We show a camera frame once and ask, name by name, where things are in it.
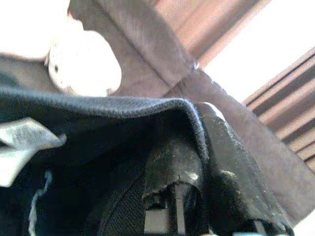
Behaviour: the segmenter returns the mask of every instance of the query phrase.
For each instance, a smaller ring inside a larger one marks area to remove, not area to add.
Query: gray tag
[[[0,186],[10,187],[26,163],[39,151],[65,144],[66,135],[57,137],[32,118],[0,124]]]
[[[16,149],[54,148],[65,143],[49,129],[32,118],[0,124],[0,141]]]

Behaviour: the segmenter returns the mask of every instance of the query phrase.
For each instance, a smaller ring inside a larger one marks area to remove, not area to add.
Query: white thread
[[[44,189],[38,189],[36,191],[36,193],[34,194],[34,197],[31,201],[31,211],[30,211],[30,215],[29,215],[29,222],[30,222],[29,233],[30,233],[30,236],[36,236],[36,231],[35,231],[36,221],[37,221],[36,202],[37,202],[38,197],[43,196],[47,192],[48,186],[53,180],[53,175],[50,171],[46,171],[45,179],[46,179],[46,183],[45,183]]]

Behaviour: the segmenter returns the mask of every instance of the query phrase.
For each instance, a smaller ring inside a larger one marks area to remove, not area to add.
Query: white stuffed toy
[[[68,16],[70,0],[0,2],[0,54],[44,61],[62,91],[106,96],[121,83],[122,72],[108,42]]]

